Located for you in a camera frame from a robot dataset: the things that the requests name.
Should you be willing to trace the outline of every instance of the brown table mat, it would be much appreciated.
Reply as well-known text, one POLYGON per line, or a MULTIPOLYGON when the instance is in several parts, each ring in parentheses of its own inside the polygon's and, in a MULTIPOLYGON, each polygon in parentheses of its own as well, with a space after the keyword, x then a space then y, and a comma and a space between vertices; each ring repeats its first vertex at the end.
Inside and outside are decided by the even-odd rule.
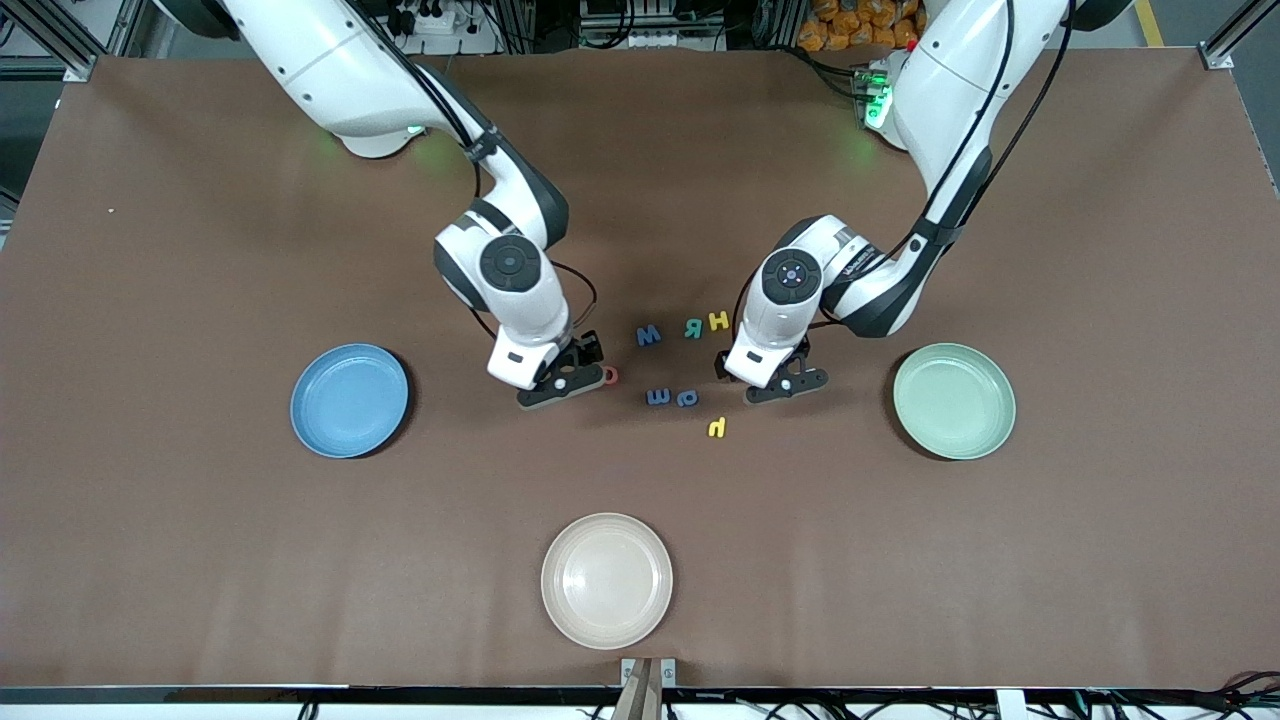
POLYGON ((444 136, 358 160, 256 63, 104 60, 0 252, 4 683, 586 684, 652 655, 689 684, 1215 687, 1280 665, 1280 206, 1229 74, 1071 53, 911 322, 815 333, 832 386, 763 409, 714 380, 728 333, 685 319, 731 310, 800 218, 891 246, 923 202, 910 159, 781 54, 451 74, 570 199, 553 256, 599 286, 621 384, 530 414, 485 374, 431 265, 471 192, 444 136), (646 323, 664 340, 639 348, 646 323), (399 354, 419 401, 381 454, 324 460, 289 392, 355 341, 399 354), (986 460, 928 459, 886 411, 893 364, 938 341, 1014 383, 986 460), (654 387, 701 402, 649 407, 654 387), (564 639, 538 591, 596 511, 649 523, 676 568, 620 652, 564 639))

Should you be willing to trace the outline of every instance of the metal frame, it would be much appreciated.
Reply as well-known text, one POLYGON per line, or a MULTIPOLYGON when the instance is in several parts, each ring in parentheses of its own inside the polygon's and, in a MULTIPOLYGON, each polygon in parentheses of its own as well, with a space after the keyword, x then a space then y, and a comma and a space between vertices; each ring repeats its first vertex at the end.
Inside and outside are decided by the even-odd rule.
POLYGON ((106 38, 106 51, 122 58, 141 58, 145 33, 140 32, 138 19, 143 8, 152 8, 147 0, 124 0, 120 12, 115 14, 115 24, 106 38))
POLYGON ((106 46, 52 0, 0 0, 0 8, 65 68, 65 82, 86 82, 106 46))
POLYGON ((526 55, 534 51, 532 5, 521 0, 497 0, 493 4, 498 20, 498 41, 512 55, 526 55))
POLYGON ((8 188, 0 187, 0 208, 10 211, 18 211, 18 201, 22 200, 18 195, 9 192, 8 188))
POLYGON ((1231 50, 1276 9, 1280 0, 1248 0, 1222 27, 1199 44, 1201 61, 1206 70, 1225 70, 1235 67, 1231 50))
POLYGON ((808 15, 808 0, 760 0, 751 19, 751 37, 760 46, 794 46, 808 15))

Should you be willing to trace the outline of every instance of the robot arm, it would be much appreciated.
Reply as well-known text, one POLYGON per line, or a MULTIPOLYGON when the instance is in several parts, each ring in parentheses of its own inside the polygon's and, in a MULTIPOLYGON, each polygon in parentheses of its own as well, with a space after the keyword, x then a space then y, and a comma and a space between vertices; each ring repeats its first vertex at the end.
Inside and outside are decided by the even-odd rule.
POLYGON ((547 249, 568 204, 448 78, 389 47, 344 0, 220 0, 236 29, 316 124, 358 156, 390 155, 425 128, 452 136, 493 190, 436 238, 435 266, 468 307, 499 323, 489 373, 525 407, 604 382, 594 333, 572 337, 547 249))
POLYGON ((911 155, 929 201, 897 259, 832 215, 803 220, 783 236, 749 284, 742 323, 722 360, 726 372, 764 389, 749 391, 749 402, 792 397, 826 382, 797 383, 804 375, 780 373, 797 347, 806 350, 805 332, 819 307, 859 337, 886 337, 910 318, 988 177, 996 115, 1066 6, 1068 0, 951 0, 914 51, 890 58, 891 101, 881 132, 911 155), (805 282, 783 293, 777 283, 792 265, 804 268, 805 282))

